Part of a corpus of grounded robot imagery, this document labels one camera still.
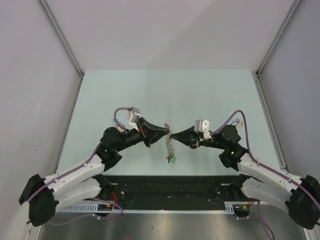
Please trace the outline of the metal disc keyring holder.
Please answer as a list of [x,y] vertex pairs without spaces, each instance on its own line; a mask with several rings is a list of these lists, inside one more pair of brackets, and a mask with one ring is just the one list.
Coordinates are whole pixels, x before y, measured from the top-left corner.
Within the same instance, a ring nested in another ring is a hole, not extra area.
[[[169,134],[172,135],[171,126],[168,123],[164,124],[164,127],[169,130]],[[167,155],[175,155],[175,148],[172,143],[172,139],[169,139],[168,136],[165,137],[165,145],[167,149]]]

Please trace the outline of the green yellow tagged keys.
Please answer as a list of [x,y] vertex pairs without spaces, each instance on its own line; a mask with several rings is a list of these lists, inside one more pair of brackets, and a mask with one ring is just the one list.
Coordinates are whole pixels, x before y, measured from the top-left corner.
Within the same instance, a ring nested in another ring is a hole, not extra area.
[[165,159],[167,160],[168,164],[174,164],[177,161],[176,156],[174,154],[167,155]]

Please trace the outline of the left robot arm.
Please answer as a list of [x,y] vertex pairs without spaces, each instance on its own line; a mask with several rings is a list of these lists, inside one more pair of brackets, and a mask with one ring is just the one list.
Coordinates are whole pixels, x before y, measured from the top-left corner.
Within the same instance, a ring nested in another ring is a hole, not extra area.
[[20,205],[29,205],[27,222],[38,227],[68,205],[91,198],[107,199],[111,184],[103,173],[122,159],[119,152],[139,143],[149,148],[169,133],[168,128],[151,124],[143,117],[138,118],[133,129],[108,127],[87,159],[60,173],[29,178],[18,200]]

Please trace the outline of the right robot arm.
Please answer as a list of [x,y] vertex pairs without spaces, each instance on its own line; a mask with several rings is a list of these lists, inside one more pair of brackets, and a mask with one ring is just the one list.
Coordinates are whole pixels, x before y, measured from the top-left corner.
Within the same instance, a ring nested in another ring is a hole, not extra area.
[[240,145],[241,137],[234,125],[225,125],[216,133],[203,133],[195,127],[170,137],[191,149],[222,149],[219,159],[226,168],[240,175],[232,182],[231,196],[262,200],[288,213],[301,227],[311,230],[320,223],[320,184],[311,175],[301,177],[265,164]]

